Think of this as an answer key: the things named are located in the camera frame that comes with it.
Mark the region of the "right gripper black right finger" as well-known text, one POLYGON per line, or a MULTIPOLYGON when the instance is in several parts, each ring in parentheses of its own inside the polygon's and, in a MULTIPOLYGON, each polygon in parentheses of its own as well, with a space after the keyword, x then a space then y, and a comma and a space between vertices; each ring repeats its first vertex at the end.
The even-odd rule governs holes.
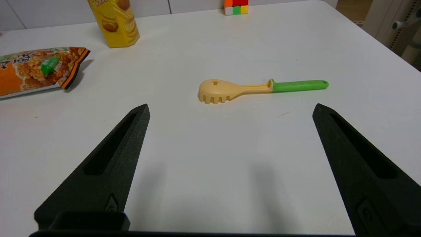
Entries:
POLYGON ((419 237, 420 185, 333 109, 312 117, 355 234, 419 237))

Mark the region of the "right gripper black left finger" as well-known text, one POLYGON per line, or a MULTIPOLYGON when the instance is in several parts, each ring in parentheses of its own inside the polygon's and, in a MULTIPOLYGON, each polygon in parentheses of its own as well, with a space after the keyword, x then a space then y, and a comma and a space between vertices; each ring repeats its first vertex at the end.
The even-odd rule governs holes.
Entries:
POLYGON ((40 230, 59 217, 72 222, 126 219, 125 204, 150 119, 147 104, 132 109, 36 209, 40 230))

